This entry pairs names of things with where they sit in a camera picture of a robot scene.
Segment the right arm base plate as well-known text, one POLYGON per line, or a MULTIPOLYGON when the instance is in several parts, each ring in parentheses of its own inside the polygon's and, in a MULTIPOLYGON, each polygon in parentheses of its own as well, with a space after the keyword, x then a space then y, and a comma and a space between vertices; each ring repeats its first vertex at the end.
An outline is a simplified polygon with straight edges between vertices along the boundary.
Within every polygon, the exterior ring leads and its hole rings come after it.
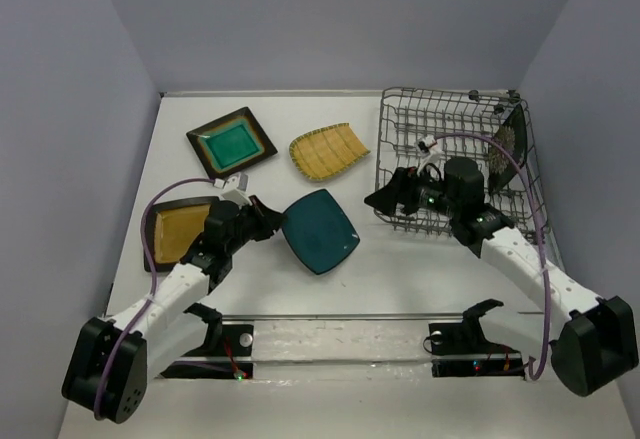
POLYGON ((431 323, 422 347, 434 378, 525 377, 527 362, 518 351, 487 341, 464 321, 431 323))

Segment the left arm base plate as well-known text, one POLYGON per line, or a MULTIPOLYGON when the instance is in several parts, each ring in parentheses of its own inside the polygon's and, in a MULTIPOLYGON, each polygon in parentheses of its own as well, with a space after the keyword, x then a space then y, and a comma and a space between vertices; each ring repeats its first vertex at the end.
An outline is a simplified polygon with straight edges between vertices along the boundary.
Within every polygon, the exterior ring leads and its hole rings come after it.
POLYGON ((218 336, 185 353, 160 373, 163 379, 250 380, 254 375, 252 324, 223 324, 218 336))

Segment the black floral square plate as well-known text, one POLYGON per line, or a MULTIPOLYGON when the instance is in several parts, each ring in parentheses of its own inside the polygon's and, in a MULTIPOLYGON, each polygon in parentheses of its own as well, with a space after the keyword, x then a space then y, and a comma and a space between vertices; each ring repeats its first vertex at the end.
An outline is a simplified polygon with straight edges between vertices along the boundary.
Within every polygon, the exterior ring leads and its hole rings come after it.
POLYGON ((522 168, 527 160, 528 137, 526 118, 521 104, 517 104, 493 135, 487 152, 489 169, 488 192, 501 192, 518 174, 514 165, 522 168))

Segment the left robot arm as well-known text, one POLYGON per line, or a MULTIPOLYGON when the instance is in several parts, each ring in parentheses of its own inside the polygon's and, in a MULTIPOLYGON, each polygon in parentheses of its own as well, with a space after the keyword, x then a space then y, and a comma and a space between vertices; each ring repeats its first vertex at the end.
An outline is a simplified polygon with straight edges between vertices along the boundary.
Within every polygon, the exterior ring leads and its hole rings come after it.
POLYGON ((250 241, 271 238, 286 216, 251 196, 243 205, 214 199, 202 232, 150 292, 126 310, 89 319, 81 328, 61 394, 97 420, 127 421, 150 380, 185 353, 215 351, 222 315, 203 304, 232 269, 233 255, 250 241))

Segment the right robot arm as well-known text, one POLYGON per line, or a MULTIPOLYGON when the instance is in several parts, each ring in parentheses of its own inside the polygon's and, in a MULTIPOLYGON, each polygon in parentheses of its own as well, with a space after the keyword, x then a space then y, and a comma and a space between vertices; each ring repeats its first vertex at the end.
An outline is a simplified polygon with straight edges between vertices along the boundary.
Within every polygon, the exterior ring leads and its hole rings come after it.
POLYGON ((462 343, 482 351, 493 342, 515 349, 541 366, 550 365, 572 393, 586 397, 639 364, 631 306, 618 296, 605 299, 581 286, 531 245, 515 223, 486 202, 484 176, 465 157, 446 161, 441 178, 423 169, 399 167, 365 204, 392 216, 420 209, 449 220, 454 238, 491 265, 541 308, 540 326, 487 315, 460 327, 462 343))

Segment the dark teal square plate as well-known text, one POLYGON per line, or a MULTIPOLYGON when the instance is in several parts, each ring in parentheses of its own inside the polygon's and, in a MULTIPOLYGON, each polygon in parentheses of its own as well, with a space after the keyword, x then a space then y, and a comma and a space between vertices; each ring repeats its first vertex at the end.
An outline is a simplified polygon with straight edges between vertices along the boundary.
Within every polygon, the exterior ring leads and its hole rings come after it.
POLYGON ((346 213, 326 189, 309 193, 284 212, 282 232, 297 259, 315 275, 345 261, 360 243, 346 213))

